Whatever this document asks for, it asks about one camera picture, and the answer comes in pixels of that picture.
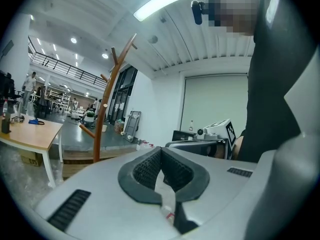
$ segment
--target black vent grille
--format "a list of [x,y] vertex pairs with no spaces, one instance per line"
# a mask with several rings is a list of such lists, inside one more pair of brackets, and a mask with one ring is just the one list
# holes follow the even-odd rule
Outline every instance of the black vent grille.
[[57,229],[65,231],[90,195],[91,193],[88,191],[77,189],[54,212],[48,222]]
[[250,170],[243,170],[243,169],[234,168],[234,167],[229,168],[227,170],[227,172],[232,173],[232,174],[236,174],[236,175],[240,175],[243,177],[248,177],[248,178],[250,178],[250,176],[252,174],[252,171],[250,171]]
[[141,185],[155,190],[158,174],[161,170],[161,149],[139,163],[133,169],[133,177]]
[[181,163],[171,155],[162,151],[161,169],[165,180],[174,192],[185,187],[194,177],[191,168]]

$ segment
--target wooden table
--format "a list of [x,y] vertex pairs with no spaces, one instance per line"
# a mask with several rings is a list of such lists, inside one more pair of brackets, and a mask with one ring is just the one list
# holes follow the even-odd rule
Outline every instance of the wooden table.
[[63,124],[42,119],[41,121],[44,122],[44,125],[30,124],[29,120],[35,118],[25,114],[23,114],[23,116],[25,118],[24,122],[10,124],[10,133],[4,134],[0,131],[0,141],[22,150],[42,154],[45,171],[48,175],[50,185],[55,188],[56,183],[52,173],[48,151],[58,134],[60,162],[63,163],[61,146],[61,127]]

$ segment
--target person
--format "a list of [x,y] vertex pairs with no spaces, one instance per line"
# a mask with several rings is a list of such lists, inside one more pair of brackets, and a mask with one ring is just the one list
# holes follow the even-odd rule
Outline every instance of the person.
[[44,94],[44,98],[48,97],[48,95],[47,95],[47,87],[46,86],[43,86],[43,94]]
[[35,103],[34,103],[34,114],[35,114],[35,118],[37,119],[40,115],[41,111],[44,111],[44,117],[46,117],[47,114],[47,102],[45,100],[45,86],[41,86],[39,87],[39,98],[36,99]]
[[35,95],[37,95],[37,96],[41,95],[41,87],[40,86],[38,86],[38,88],[36,89]]
[[206,0],[209,26],[253,36],[245,130],[234,157],[257,163],[301,133],[284,96],[315,53],[317,43],[291,0]]
[[101,101],[102,101],[102,99],[99,99],[99,100],[97,101],[96,109],[95,109],[95,116],[94,116],[95,119],[98,117],[98,113],[99,113]]
[[97,104],[98,104],[98,99],[95,98],[95,101],[93,102],[93,106],[92,106],[94,112],[96,112]]
[[24,89],[23,94],[23,107],[24,110],[27,110],[28,101],[30,98],[30,95],[33,93],[35,87],[36,87],[36,72],[33,72],[31,76],[27,77],[22,85],[22,89]]
[[77,101],[77,99],[76,99],[76,98],[73,98],[73,100],[72,100],[72,109],[71,109],[71,112],[76,109],[76,101]]

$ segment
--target ceiling panel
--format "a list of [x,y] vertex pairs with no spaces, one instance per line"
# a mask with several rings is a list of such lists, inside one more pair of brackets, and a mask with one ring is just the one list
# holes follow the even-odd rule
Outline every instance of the ceiling panel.
[[[130,36],[137,33],[138,50],[131,49],[125,61],[150,78],[156,71],[192,61],[252,56],[253,38],[226,34],[208,26],[208,21],[196,25],[192,0],[177,1],[139,22],[133,13],[148,1],[37,0],[25,10],[36,16],[30,25],[34,37],[41,36],[72,51],[71,56],[78,53],[109,69],[114,65],[111,46],[119,55]],[[72,46],[72,36],[77,37],[78,45]],[[106,49],[109,59],[104,61],[101,54]],[[67,56],[63,59],[72,62]]]

